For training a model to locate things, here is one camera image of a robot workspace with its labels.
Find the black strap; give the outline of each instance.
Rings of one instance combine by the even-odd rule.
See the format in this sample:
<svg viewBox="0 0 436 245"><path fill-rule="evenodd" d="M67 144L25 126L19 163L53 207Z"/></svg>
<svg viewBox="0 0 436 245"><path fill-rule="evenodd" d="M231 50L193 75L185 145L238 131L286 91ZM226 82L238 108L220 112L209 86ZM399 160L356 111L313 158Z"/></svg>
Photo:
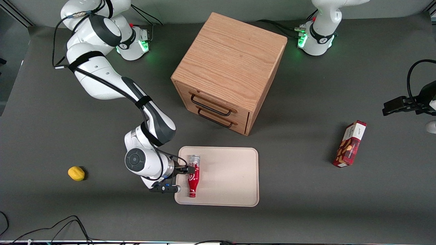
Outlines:
<svg viewBox="0 0 436 245"><path fill-rule="evenodd" d="M136 101L135 105L139 109L142 109L142 107L150 101L152 101L151 97L146 95L146 96L140 98L138 101Z"/></svg>
<svg viewBox="0 0 436 245"><path fill-rule="evenodd" d="M313 28L313 23L310 25L309 31L310 31L310 34L312 35L312 37L316 39L318 44L325 44L325 43L327 43L327 41L329 41L330 38L334 35L334 33L332 33L332 34L330 34L328 36L323 36L323 35L318 34L315 31L315 29Z"/></svg>
<svg viewBox="0 0 436 245"><path fill-rule="evenodd" d="M136 31L132 29L132 35L130 35L129 39L125 40L118 44L118 47L121 49L129 49L130 45L136 40Z"/></svg>
<svg viewBox="0 0 436 245"><path fill-rule="evenodd" d="M90 58L92 57L97 57L97 56L105 56L102 52L100 51L90 51L88 53L84 53L82 55L80 55L73 63L71 63L68 66L68 69L70 69L70 71L74 72L74 70L80 66L81 64L88 62Z"/></svg>
<svg viewBox="0 0 436 245"><path fill-rule="evenodd" d="M108 5L109 8L109 16L108 18L112 18L113 15L113 6L112 6L112 2L110 0L106 0L106 4Z"/></svg>
<svg viewBox="0 0 436 245"><path fill-rule="evenodd" d="M157 146L157 147L160 147L160 146L162 146L163 144L156 138L156 137L154 137L154 135L153 134L151 134L149 131L148 131L148 129L147 129L147 127L145 127L145 122L142 122L141 123L141 131L142 131L142 133L145 135L145 137L153 144L153 145L155 145L155 146Z"/></svg>

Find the cabinet top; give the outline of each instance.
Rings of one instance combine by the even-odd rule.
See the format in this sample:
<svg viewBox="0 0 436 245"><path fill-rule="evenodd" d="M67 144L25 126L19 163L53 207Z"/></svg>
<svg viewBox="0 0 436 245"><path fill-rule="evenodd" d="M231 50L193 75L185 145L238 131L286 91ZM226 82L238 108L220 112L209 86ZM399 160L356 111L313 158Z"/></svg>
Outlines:
<svg viewBox="0 0 436 245"><path fill-rule="evenodd" d="M253 111L287 38L212 13L171 78Z"/></svg>

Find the white robotic arm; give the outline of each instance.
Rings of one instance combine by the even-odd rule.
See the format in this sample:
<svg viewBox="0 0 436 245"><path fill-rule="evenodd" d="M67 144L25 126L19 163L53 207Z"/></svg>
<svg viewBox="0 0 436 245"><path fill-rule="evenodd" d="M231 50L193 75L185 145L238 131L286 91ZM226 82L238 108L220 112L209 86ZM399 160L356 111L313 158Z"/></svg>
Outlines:
<svg viewBox="0 0 436 245"><path fill-rule="evenodd" d="M298 47L314 56L324 54L331 47L334 32L342 20L341 7L355 6L370 0L312 0L318 9L315 21L300 25L306 32L298 42Z"/></svg>
<svg viewBox="0 0 436 245"><path fill-rule="evenodd" d="M135 103L144 116L144 122L124 137L127 149L126 167L140 175L144 184L151 190L160 188L157 191L179 192L179 186L157 187L160 182L174 173L184 174L190 171L188 169L174 171L177 162L156 149L174 137L176 127L173 121L132 79L120 76L105 57L115 46L121 56L127 60L141 57L148 51L147 32L130 26L119 14L130 7L130 0L102 1L106 1L106 6L111 5L109 7L112 11L109 13L108 8L102 8L97 13L116 15L112 19L91 14L82 21L80 20L83 17L64 20L69 29L77 30L67 43L66 58L70 64L68 68L74 72L80 84L92 97L96 99L126 97ZM69 0L62 8L61 16L64 18L97 6L93 0Z"/></svg>

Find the red box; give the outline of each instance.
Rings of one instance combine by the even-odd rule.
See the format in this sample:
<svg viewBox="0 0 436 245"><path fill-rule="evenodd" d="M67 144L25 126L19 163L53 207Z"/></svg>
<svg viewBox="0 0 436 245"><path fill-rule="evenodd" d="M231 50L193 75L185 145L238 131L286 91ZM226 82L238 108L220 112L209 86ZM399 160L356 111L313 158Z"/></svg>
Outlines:
<svg viewBox="0 0 436 245"><path fill-rule="evenodd" d="M365 129L366 123L359 120L348 125L333 165L342 168L353 164Z"/></svg>

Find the robotic arm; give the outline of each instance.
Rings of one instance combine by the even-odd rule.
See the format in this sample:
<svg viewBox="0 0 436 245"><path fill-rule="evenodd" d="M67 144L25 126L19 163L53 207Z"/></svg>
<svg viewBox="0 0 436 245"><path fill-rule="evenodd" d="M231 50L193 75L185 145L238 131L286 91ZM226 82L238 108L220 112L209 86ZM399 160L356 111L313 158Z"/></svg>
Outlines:
<svg viewBox="0 0 436 245"><path fill-rule="evenodd" d="M305 28L298 42L298 47L314 56L324 54L331 47L334 31L342 20L341 7L356 6L370 0L312 0L319 13L316 20L300 25Z"/></svg>
<svg viewBox="0 0 436 245"><path fill-rule="evenodd" d="M425 85L417 96L412 95L410 89L410 77L413 69L424 62L436 64L436 60L424 59L415 62L407 73L407 93L409 97L400 96L392 99L384 104L383 115L388 116L396 112L411 112L415 111L417 115L428 114L436 116L436 81ZM436 133L436 121L430 121L426 125L426 130L429 133Z"/></svg>
<svg viewBox="0 0 436 245"><path fill-rule="evenodd" d="M62 8L62 18L78 16L64 20L67 28L77 30L67 42L68 68L92 97L125 97L135 103L144 116L144 122L124 136L126 167L140 175L151 191L179 192L179 186L161 186L161 182L175 174L186 174L192 170L180 167L176 161L157 150L157 147L174 137L176 126L132 79L119 75L105 57L116 46L124 59L140 58L148 51L148 33L130 26L119 14L130 7L130 0L101 2L106 4L106 8L88 16L84 13L98 7L93 0L69 0Z"/></svg>

